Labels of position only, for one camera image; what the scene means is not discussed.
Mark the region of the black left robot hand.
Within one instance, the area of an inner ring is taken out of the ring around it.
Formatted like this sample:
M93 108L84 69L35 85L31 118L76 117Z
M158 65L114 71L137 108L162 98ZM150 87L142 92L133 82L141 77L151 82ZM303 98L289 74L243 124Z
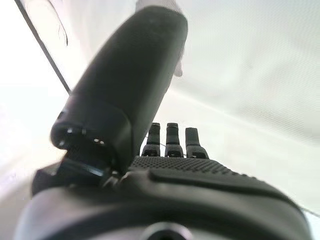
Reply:
M108 39L70 93L50 141L65 155L37 170L16 240L310 240L298 205L211 160L198 130L153 119L188 33L146 7Z

